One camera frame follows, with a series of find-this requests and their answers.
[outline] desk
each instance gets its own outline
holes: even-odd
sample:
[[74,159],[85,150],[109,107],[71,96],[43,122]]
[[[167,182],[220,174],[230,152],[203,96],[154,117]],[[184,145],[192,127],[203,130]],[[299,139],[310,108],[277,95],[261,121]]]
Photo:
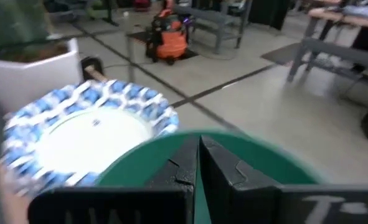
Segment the desk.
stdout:
[[[353,80],[359,80],[362,78],[362,75],[353,73],[349,69],[326,65],[322,61],[318,60],[317,56],[319,53],[326,53],[368,67],[368,52],[324,42],[329,30],[334,26],[335,22],[340,21],[355,26],[368,27],[368,19],[357,16],[343,17],[341,13],[327,11],[323,8],[312,9],[308,14],[311,16],[311,20],[304,34],[304,38],[300,43],[298,53],[293,61],[287,80],[289,82],[293,80],[299,66],[303,63],[307,64],[307,72],[310,71],[312,67],[318,67]],[[312,34],[314,33],[316,24],[320,19],[326,20],[326,24],[319,38],[313,38]],[[303,61],[303,57],[308,51],[311,51],[312,54],[309,60],[305,62]],[[362,79],[360,81],[368,84],[368,79]]]
[[291,11],[292,12],[298,12],[301,5],[304,2],[310,3],[311,6],[314,6],[315,4],[324,6],[324,5],[337,5],[341,2],[341,0],[297,0],[295,2],[295,7]]

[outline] gray floor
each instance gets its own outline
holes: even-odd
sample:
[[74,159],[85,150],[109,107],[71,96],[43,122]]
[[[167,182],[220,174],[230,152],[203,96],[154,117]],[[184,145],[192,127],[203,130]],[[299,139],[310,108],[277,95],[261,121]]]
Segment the gray floor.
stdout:
[[[146,26],[151,16],[132,13],[130,27]],[[299,42],[306,24],[305,16],[297,16],[287,18],[282,33],[249,26],[239,50],[233,48],[233,42],[227,42],[222,55],[216,57],[211,49],[195,45],[193,48],[201,55],[174,66],[150,63],[144,56],[144,46],[135,42],[134,62],[142,68],[135,70],[136,82],[160,91],[177,106],[181,130],[245,132],[303,159],[330,182],[368,183],[368,140],[359,128],[366,109],[340,99],[351,82],[314,69],[289,85],[285,82],[288,67],[260,58]],[[121,28],[102,21],[81,21],[56,28],[68,35],[113,29]],[[345,30],[339,42],[350,44],[356,32]],[[202,32],[193,38],[209,45],[214,41]],[[81,37],[78,43],[82,56],[97,55],[104,61],[108,77],[127,80],[127,61],[118,55],[127,56],[122,31]],[[368,88],[356,86],[346,94],[368,105]]]

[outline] green container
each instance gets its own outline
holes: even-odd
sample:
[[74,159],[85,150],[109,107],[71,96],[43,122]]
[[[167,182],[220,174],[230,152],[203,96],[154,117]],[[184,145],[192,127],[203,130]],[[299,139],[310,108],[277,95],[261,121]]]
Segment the green container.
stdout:
[[[140,187],[174,155],[182,142],[205,134],[282,184],[315,184],[321,179],[285,151],[249,136],[218,131],[177,133],[148,141],[121,156],[100,176],[98,186]],[[200,170],[197,174],[195,223],[211,223]]]

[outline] blue patterned paper plate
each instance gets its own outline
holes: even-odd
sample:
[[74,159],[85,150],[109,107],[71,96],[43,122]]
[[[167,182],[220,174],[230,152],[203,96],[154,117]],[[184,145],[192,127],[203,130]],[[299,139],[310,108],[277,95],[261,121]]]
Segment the blue patterned paper plate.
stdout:
[[116,80],[68,85],[12,114],[1,161],[19,195],[92,185],[126,151],[178,123],[155,90]]

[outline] potted plant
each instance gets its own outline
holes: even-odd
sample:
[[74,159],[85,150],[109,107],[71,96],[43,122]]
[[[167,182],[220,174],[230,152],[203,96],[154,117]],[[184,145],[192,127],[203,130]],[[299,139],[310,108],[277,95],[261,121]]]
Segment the potted plant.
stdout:
[[82,81],[75,39],[56,39],[42,0],[0,0],[0,106],[13,112]]

